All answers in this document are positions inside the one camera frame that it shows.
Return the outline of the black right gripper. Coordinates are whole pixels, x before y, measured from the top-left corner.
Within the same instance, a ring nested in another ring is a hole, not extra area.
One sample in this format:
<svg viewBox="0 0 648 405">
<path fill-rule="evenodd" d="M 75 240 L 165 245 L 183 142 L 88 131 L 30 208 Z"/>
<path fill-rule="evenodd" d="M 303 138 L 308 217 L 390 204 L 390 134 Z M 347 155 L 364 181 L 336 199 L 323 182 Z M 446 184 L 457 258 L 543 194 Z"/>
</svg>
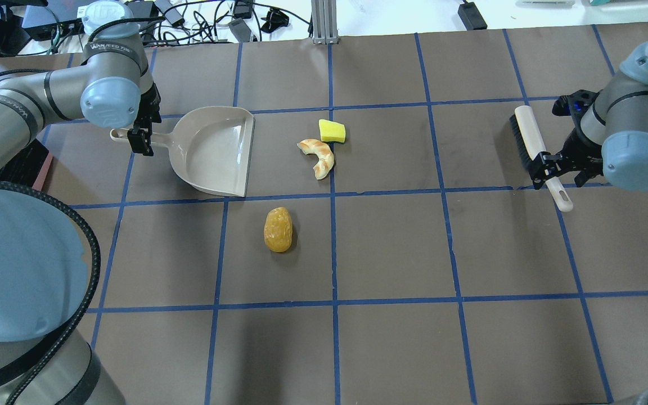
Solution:
<svg viewBox="0 0 648 405">
<path fill-rule="evenodd" d="M 569 172 L 578 172 L 574 177 L 574 184 L 578 188 L 603 175 L 601 146 L 589 140 L 583 131 L 584 115 L 594 106 L 598 95 L 598 92 L 580 89 L 558 97 L 553 103 L 551 113 L 557 117 L 571 117 L 574 128 L 557 154 L 539 152 L 531 159 L 533 189 L 540 190 L 548 180 Z"/>
</svg>

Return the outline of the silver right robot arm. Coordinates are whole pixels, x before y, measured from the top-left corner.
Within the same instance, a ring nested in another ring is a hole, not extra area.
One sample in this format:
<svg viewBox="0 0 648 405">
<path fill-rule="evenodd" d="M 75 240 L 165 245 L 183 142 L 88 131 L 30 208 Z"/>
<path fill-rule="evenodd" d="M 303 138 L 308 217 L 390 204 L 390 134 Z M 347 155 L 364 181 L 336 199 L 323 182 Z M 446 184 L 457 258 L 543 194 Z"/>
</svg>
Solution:
<svg viewBox="0 0 648 405">
<path fill-rule="evenodd" d="M 578 187 L 603 176 L 615 187 L 648 192 L 648 41 L 620 64 L 604 89 L 563 95 L 551 112 L 571 117 L 574 124 L 555 154 L 546 148 L 528 148 L 522 119 L 510 119 L 520 159 L 535 189 L 576 172 Z"/>
</svg>

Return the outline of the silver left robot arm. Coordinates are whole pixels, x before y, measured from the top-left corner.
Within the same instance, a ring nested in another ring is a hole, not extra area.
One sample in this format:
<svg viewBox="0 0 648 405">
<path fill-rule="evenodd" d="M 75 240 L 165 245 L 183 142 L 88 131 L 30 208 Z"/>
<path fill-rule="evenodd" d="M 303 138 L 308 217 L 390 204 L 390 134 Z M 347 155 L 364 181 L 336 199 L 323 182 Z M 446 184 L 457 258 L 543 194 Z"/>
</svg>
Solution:
<svg viewBox="0 0 648 405">
<path fill-rule="evenodd" d="M 0 404 L 126 403 L 77 329 L 100 284 L 100 243 L 43 191 L 52 154 L 38 134 L 85 119 L 123 128 L 150 156 L 160 95 L 126 4 L 95 1 L 80 17 L 79 66 L 0 72 Z"/>
</svg>

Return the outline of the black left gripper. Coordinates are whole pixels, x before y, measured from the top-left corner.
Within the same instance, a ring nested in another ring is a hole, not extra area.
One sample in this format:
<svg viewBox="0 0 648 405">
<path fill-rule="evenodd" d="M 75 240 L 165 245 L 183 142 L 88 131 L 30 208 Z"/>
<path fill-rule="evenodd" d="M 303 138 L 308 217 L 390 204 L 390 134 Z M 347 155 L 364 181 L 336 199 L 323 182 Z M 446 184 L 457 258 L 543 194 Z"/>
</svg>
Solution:
<svg viewBox="0 0 648 405">
<path fill-rule="evenodd" d="M 160 92 L 157 85 L 141 94 L 139 101 L 136 128 L 129 129 L 129 147 L 134 154 L 154 156 L 151 145 L 152 124 L 162 123 L 160 116 Z"/>
</svg>

